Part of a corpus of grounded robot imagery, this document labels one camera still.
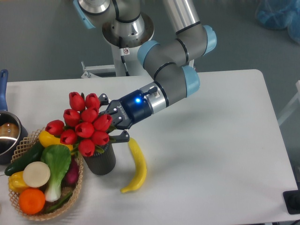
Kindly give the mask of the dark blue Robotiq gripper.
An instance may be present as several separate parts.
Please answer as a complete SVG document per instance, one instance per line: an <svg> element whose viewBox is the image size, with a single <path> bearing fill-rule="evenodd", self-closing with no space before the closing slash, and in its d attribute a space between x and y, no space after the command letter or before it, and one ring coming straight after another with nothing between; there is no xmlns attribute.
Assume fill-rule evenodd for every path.
<svg viewBox="0 0 300 225"><path fill-rule="evenodd" d="M111 101L106 94L102 93L98 99L100 105L107 106L100 113L110 115L112 117L111 125L116 129L124 130L119 135L109 135L111 143L129 142L130 136L125 129L129 129L152 115L151 107L141 91L133 91L120 99Z"/></svg>

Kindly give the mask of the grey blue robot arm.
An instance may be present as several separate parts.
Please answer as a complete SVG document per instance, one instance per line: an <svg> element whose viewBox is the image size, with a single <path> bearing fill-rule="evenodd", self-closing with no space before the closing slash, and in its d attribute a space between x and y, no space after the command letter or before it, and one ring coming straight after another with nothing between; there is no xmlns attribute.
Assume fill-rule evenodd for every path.
<svg viewBox="0 0 300 225"><path fill-rule="evenodd" d="M75 0L73 4L87 28L102 29L113 55L113 65L84 67L86 75L114 72L152 78L150 84L118 100L100 96L112 125L122 131L111 137L112 142L128 142L132 125L198 91L200 79L193 60L212 51L217 38L210 26L201 24L192 1L164 1L176 34L168 45L152 39L153 22L140 10L138 0Z"/></svg>

